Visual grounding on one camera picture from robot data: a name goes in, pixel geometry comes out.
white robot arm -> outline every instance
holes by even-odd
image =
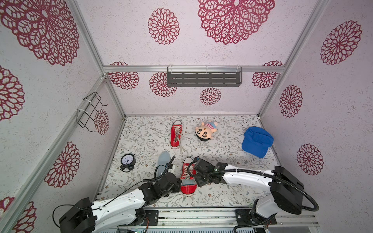
[[[311,211],[319,209],[317,203],[303,191],[303,184],[283,167],[276,166],[271,171],[242,169],[226,163],[213,166],[199,157],[193,163],[198,174],[192,175],[188,171],[190,176],[195,177],[198,186],[208,183],[241,184],[271,192],[255,200],[250,211],[253,224],[260,225],[280,211],[301,214],[302,208]],[[155,183],[150,181],[110,200],[92,203],[88,198],[80,200],[75,205],[78,208],[72,207],[60,218],[61,233],[97,233],[118,225],[141,224],[145,218],[144,206],[156,203],[171,192],[180,192],[181,181],[172,173],[153,180]],[[314,208],[302,206],[303,196],[314,204]]]

wall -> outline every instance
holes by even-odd
[[[114,90],[126,114],[256,114],[270,87],[254,86],[253,75],[243,73],[239,87],[170,88],[162,86],[166,82],[166,73],[141,72],[136,88],[126,90],[114,86]],[[123,72],[109,76],[120,77]]]
[[[0,16],[1,217],[100,74],[64,1]]]
[[[368,0],[331,1],[262,118],[327,233],[371,231],[372,10]]]
[[[75,204],[86,197],[89,197],[90,201],[95,201],[122,119],[107,86],[103,85],[98,93],[102,104],[107,106],[99,103],[98,112],[92,107],[87,110],[89,113],[93,111],[92,118],[95,120],[90,119],[87,127],[95,132],[77,126],[67,140],[65,150],[31,199],[37,209],[35,211],[37,220],[32,223],[35,228],[33,232],[59,232],[52,221],[52,211],[57,206]],[[57,223],[69,209],[70,207],[60,207],[56,210],[54,218]]]
[[[316,1],[77,2],[105,65],[235,66],[282,65]],[[183,115],[256,114],[276,75],[245,73],[239,88],[205,92],[168,88],[161,73],[110,77],[126,114]]]

floral floor mat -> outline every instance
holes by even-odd
[[[170,129],[175,120],[181,120],[183,132],[182,146],[187,150],[180,155],[179,148],[170,146]],[[214,139],[200,141],[194,129],[201,122],[218,122]],[[105,186],[97,199],[110,199],[122,193],[136,182],[152,178],[158,156],[162,151],[176,156],[173,164],[177,167],[176,176],[180,177],[181,165],[187,156],[200,156],[215,165],[217,162],[234,166],[271,170],[277,161],[269,148],[264,158],[258,158],[242,150],[241,144],[244,132],[248,127],[260,127],[259,120],[254,116],[157,116],[157,117],[127,117],[125,126],[111,164]],[[135,168],[124,173],[120,170],[120,159],[126,153],[135,155]],[[225,184],[208,184],[198,187],[192,196],[182,193],[172,193],[161,198],[153,207],[214,207],[214,206],[252,206],[260,197],[268,195],[266,191],[245,185],[228,186]]]

red mandala pattern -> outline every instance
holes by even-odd
[[[18,78],[0,66],[0,121],[18,114],[25,102],[24,95]]]
[[[36,220],[36,208],[34,202],[31,201],[21,217],[13,227],[12,233],[30,233],[34,229],[34,223]]]
[[[308,175],[317,175],[323,169],[324,160],[319,149],[311,144],[304,144],[298,150],[298,164]]]
[[[216,104],[221,97],[222,94],[218,89],[209,87],[201,92],[200,101],[206,105],[212,105]]]
[[[301,109],[302,92],[295,86],[290,85],[282,92],[280,97],[280,110],[286,117],[293,117]]]
[[[361,25],[357,21],[346,21],[334,28],[327,35],[323,46],[321,47],[321,60],[334,65],[346,60],[357,48],[360,41]]]
[[[64,0],[0,0],[0,15],[38,59],[64,66],[77,56],[79,33]]]
[[[266,22],[275,0],[198,0],[201,27],[215,42],[237,44]]]
[[[168,9],[158,8],[148,20],[151,37],[159,44],[170,44],[179,35],[179,22],[175,14]]]
[[[283,63],[279,61],[270,61],[264,66],[282,66]],[[272,86],[279,73],[276,72],[256,72],[253,76],[253,84],[259,88],[266,88]]]
[[[65,149],[60,153],[53,167],[49,170],[44,181],[49,186],[63,187],[67,185],[79,169],[80,154],[72,142],[68,142]]]
[[[105,134],[109,129],[109,117],[103,109],[97,111],[94,117],[94,126],[99,134]]]
[[[129,66],[124,62],[114,62],[111,66]],[[135,88],[139,83],[137,72],[110,72],[108,73],[110,80],[122,89]]]
[[[167,85],[167,74],[165,72],[153,74],[149,80],[149,86],[152,92],[163,97],[173,95],[178,89]]]
[[[1,216],[3,216],[4,212],[8,209],[11,202],[14,200],[13,197],[6,197],[3,200],[0,201],[0,219]]]

red sneaker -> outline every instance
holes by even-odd
[[[181,138],[181,132],[183,130],[183,125],[181,121],[177,120],[175,121],[171,126],[171,146],[172,147],[178,147],[179,146],[179,140]]]
[[[181,174],[181,192],[184,194],[184,196],[191,196],[197,189],[197,183],[194,180],[194,177],[191,177],[187,170],[189,164],[193,162],[192,157],[186,157],[183,162],[183,173]],[[190,171],[193,175],[195,175],[197,172],[194,170],[194,164],[190,166]]]

